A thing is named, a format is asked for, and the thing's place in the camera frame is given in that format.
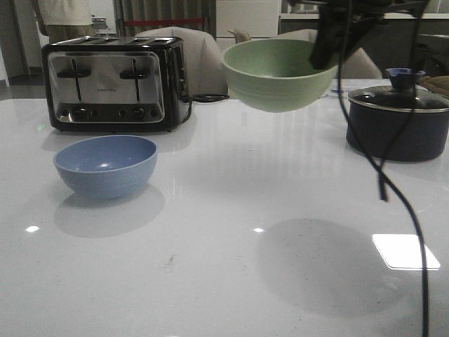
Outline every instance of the power cord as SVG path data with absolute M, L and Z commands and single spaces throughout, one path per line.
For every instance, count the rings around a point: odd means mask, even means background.
M 346 119 L 347 123 L 348 123 L 348 127 L 350 128 L 351 132 L 354 134 L 354 138 L 356 139 L 356 142 L 359 144 L 360 148 L 362 149 L 362 153 L 364 154 L 364 156 L 366 157 L 366 159 L 369 161 L 369 163 L 371 164 L 371 166 L 376 170 L 378 176 L 379 176 L 379 189 L 380 189 L 380 199 L 383 201 L 388 201 L 387 198 L 387 191 L 385 189 L 385 185 L 388 185 L 391 190 L 396 194 L 396 196 L 402 201 L 403 205 L 405 206 L 405 208 L 407 209 L 408 213 L 410 214 L 410 217 L 412 219 L 417 237 L 418 237 L 418 241 L 420 243 L 420 252 L 421 252 L 421 261 L 422 261 L 422 337 L 429 337 L 429 275 L 427 272 L 427 257 L 426 257 L 426 253 L 425 253 L 425 245 L 424 245 L 424 235 L 422 233 L 422 229 L 420 226 L 420 222 L 416 216 L 415 211 L 413 210 L 412 205 L 410 204 L 410 202 L 407 200 L 407 198 L 405 197 L 405 195 L 402 193 L 402 191 L 399 190 L 399 188 L 397 188 L 397 186 L 391 181 L 391 179 L 384 173 L 383 168 L 384 168 L 384 163 L 385 163 L 385 158 L 388 155 L 390 149 L 394 146 L 394 144 L 396 143 L 396 141 L 399 139 L 399 137 L 401 136 L 403 130 L 407 127 L 407 125 L 410 123 L 410 120 L 413 118 L 413 116 L 415 115 L 415 106 L 416 106 L 416 88 L 415 86 L 413 86 L 413 106 L 412 106 L 412 110 L 410 112 L 409 117 L 407 118 L 407 120 L 404 122 L 404 125 L 402 125 L 401 129 L 398 131 L 398 133 L 391 139 L 389 146 L 387 147 L 383 158 L 381 158 L 381 162 L 380 164 L 377 164 L 375 162 L 375 160 L 373 159 L 373 157 L 369 154 L 369 152 L 367 151 L 365 145 L 361 142 L 359 136 L 357 135 L 357 131 L 355 130 L 354 125 L 352 124 L 351 120 L 349 119 L 349 114 L 347 112 L 347 109 L 344 105 L 344 101 L 343 101 L 343 94 L 342 94 L 342 65 L 344 62 L 344 52 L 346 51 L 347 48 L 347 40 L 348 40 L 348 36 L 349 36 L 349 27 L 351 24 L 351 19 L 352 19 L 352 15 L 353 15 L 353 3 L 352 0 L 348 0 L 348 8 L 347 8 L 347 24 L 345 27 L 345 32 L 344 32 L 344 38 L 343 38 L 343 43 L 342 43 L 342 47 L 341 47 L 341 51 L 340 51 L 340 56 L 339 56 L 339 60 L 338 60 L 338 98 L 339 98 L 339 102 L 340 102 L 340 107 L 342 108 L 342 112 L 344 115 L 344 118 Z M 415 41 L 417 38 L 417 31 L 418 31 L 418 25 L 420 23 L 420 19 L 422 17 L 422 13 L 420 13 L 419 18 L 417 19 L 417 23 L 414 29 L 414 33 L 413 33 L 413 44 L 412 44 L 412 51 L 410 54 L 410 62 L 413 60 L 413 53 L 414 53 L 414 45 L 415 45 Z
M 185 123 L 192 115 L 193 102 L 215 103 L 215 102 L 220 102 L 221 100 L 227 100 L 228 98 L 229 98 L 229 95 L 224 95 L 224 94 L 220 94 L 220 93 L 198 93 L 196 95 L 190 96 L 189 97 L 189 109 L 187 110 L 187 115 L 182 120 L 182 123 Z

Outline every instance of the green bowl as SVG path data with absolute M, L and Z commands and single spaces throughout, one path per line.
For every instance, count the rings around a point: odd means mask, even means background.
M 309 61 L 313 43 L 263 39 L 235 44 L 222 63 L 229 93 L 268 112 L 304 107 L 320 98 L 337 74 L 337 57 L 324 70 Z

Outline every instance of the kitchen counter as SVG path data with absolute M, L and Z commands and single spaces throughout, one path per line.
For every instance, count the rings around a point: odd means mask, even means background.
M 54 130 L 42 99 L 1 101 L 0 116 L 1 336 L 420 336 L 421 272 L 373 243 L 412 222 L 379 200 L 337 98 L 282 114 L 195 104 L 173 132 L 142 134 L 154 174 L 109 201 L 73 194 L 52 163 L 100 134 Z M 438 261 L 433 337 L 448 331 L 448 169 L 447 150 L 386 167 Z

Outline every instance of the beige pants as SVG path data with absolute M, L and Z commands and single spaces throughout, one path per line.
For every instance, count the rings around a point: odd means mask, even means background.
M 50 43 L 75 39 L 77 37 L 84 37 L 86 35 L 95 35 L 95 30 L 92 25 L 85 26 L 63 26 L 63 25 L 46 25 Z

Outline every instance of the blue bowl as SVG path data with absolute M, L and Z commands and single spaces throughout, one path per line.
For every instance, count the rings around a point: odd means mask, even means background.
M 156 160 L 156 145 L 152 141 L 113 135 L 74 143 L 60 150 L 53 163 L 75 193 L 92 199 L 111 199 L 143 187 Z

